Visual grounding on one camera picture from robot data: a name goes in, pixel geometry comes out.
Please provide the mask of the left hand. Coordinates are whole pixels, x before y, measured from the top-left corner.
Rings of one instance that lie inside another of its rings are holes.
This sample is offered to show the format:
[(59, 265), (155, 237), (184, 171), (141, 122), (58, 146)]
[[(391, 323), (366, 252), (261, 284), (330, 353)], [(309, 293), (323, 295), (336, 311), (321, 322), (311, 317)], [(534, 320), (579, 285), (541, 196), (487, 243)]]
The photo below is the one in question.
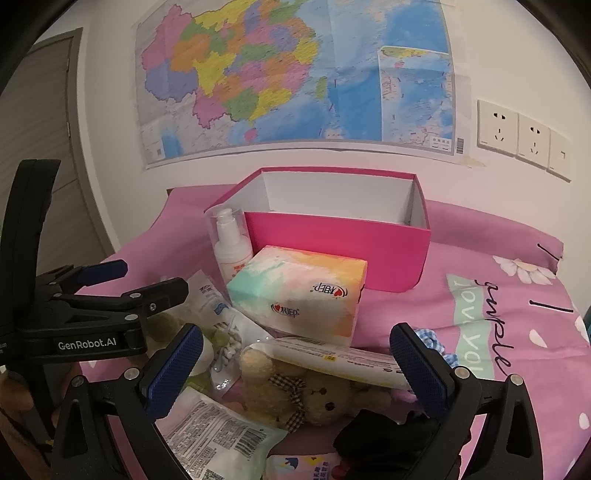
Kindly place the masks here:
[[(80, 373), (78, 363), (70, 365), (69, 371), (62, 378), (61, 395), (65, 395), (68, 384), (73, 376)], [(11, 379), (8, 372), (1, 373), (1, 434), (6, 440), (8, 437), (22, 440), (22, 435), (18, 433), (11, 421), (18, 425), (24, 425), (24, 413), (33, 409), (34, 403), (30, 392), (21, 383)], [(52, 414), (52, 424), (57, 426), (60, 407)]]

